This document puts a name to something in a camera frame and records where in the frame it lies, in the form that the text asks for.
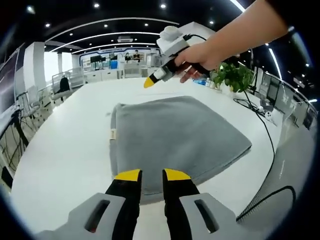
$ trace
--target folded cloth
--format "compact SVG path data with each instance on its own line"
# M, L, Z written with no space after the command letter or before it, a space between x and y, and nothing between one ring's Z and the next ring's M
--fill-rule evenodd
M163 199L164 168L182 171L200 184L252 145L222 116L190 96L118 104L111 130L112 174L141 169L142 204Z

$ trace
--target label tag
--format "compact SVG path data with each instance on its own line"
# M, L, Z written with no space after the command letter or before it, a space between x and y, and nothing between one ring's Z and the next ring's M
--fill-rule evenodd
M112 128L110 132L110 140L116 140L117 137L117 129Z

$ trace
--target desk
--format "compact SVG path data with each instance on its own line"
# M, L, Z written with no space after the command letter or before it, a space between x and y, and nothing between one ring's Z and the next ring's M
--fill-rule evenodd
M109 158L110 113L118 103L192 96L223 116L251 142L248 154L198 185L239 215L261 187L273 153L266 129L256 114L232 98L191 80L174 78L144 89L144 78L86 84L58 106L33 137L20 160L12 186L12 204L32 232L54 230L69 211L112 182ZM259 99L249 94L251 101ZM266 121L276 148L282 123ZM164 201L140 207L134 239L170 239Z

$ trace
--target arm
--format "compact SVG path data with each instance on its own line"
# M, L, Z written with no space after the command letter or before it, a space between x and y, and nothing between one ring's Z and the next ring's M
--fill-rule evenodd
M207 41L207 48L219 51L222 60L269 43L285 35L288 28L266 0L257 0L243 14Z
M287 25L266 0L257 0L235 20L212 35L207 41L195 44L181 52L175 64L187 69L190 64L200 63L205 69L215 69L221 61L269 43L288 31ZM200 74L190 68L181 78L184 83L190 77Z

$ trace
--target gray gripper housing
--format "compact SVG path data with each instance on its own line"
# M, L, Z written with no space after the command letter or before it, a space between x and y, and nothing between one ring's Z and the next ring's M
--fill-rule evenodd
M66 224L56 230L45 230L36 235L39 240L111 240L114 226L125 202L124 197L97 193L69 213ZM105 205L106 209L96 227L90 232L90 222L98 209Z
M236 222L236 215L209 193L179 198L186 213L193 240L258 240L258 232Z

